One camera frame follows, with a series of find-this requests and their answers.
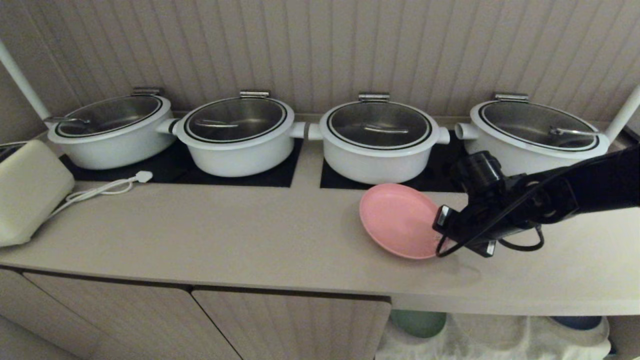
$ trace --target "white pole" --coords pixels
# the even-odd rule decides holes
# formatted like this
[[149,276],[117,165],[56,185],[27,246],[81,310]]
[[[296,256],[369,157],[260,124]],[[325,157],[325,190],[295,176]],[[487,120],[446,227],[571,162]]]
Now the white pole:
[[613,143],[620,131],[627,125],[629,119],[634,116],[634,113],[640,106],[640,85],[636,86],[625,104],[620,108],[620,111],[616,117],[611,121],[611,125],[604,131],[604,135],[607,135],[609,142]]
[[27,98],[33,109],[38,113],[38,116],[42,120],[51,116],[49,110],[44,105],[44,103],[38,97],[38,94],[33,90],[27,78],[24,77],[24,74],[18,67],[18,64],[15,63],[13,57],[9,53],[9,50],[4,46],[2,39],[0,39],[0,62],[4,65],[6,70],[9,72],[9,75],[15,81],[15,84],[18,85],[20,91]]

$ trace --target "cooktop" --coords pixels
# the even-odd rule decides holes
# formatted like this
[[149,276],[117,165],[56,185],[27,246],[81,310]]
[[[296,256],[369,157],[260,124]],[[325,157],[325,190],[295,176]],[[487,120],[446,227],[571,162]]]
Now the cooktop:
[[62,163],[78,181],[114,181],[135,176],[140,170],[154,173],[151,183],[169,184],[209,184],[237,186],[291,187],[296,170],[302,139],[295,139],[291,155],[278,166],[259,174],[243,177],[221,177],[200,170],[189,154],[189,149],[176,141],[163,152],[125,167],[108,170],[87,170],[77,167],[67,155],[60,157]]
[[[466,156],[467,152],[462,140],[459,140],[453,131],[449,131],[449,136],[451,142],[448,145],[434,145],[431,148],[427,167],[418,176],[405,181],[402,185],[420,192],[464,192],[460,185],[451,181],[449,171],[454,162]],[[323,163],[321,188],[366,190],[372,186],[347,179],[332,169],[326,160]]]

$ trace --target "glass lid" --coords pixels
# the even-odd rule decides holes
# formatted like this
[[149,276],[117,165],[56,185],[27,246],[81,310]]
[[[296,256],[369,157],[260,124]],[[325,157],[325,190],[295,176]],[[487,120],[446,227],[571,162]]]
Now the glass lid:
[[528,102],[497,101],[480,109],[481,118],[505,135],[517,137],[535,145],[575,149],[587,147],[594,136],[564,133],[555,135],[552,128],[592,133],[594,130],[577,117]]
[[150,96],[128,96],[96,102],[67,115],[56,128],[60,136],[82,137],[133,125],[154,114],[161,101]]
[[410,147],[431,133],[431,124],[423,114],[389,102],[343,106],[330,115],[328,127],[340,139],[370,149]]
[[192,114],[185,129],[205,142],[240,142],[264,135],[287,118],[287,110],[275,101],[237,98],[214,102]]

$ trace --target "green bowl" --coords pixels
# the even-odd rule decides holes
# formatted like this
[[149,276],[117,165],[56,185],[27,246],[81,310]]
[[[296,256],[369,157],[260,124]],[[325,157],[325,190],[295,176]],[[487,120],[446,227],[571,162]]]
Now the green bowl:
[[417,338],[432,338],[447,322],[447,313],[431,311],[391,310],[391,322]]

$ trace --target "countertop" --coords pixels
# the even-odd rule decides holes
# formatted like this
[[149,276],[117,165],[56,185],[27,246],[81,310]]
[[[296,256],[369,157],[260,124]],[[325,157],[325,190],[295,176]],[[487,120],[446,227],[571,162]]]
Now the countertop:
[[[640,209],[545,225],[536,252],[461,249],[422,261],[367,235],[363,190],[319,187],[305,141],[290,188],[138,184],[62,211],[0,265],[151,282],[389,295],[396,309],[504,315],[640,314]],[[76,190],[95,187],[78,182]],[[462,209],[461,193],[425,193]],[[535,231],[509,238],[526,244]]]

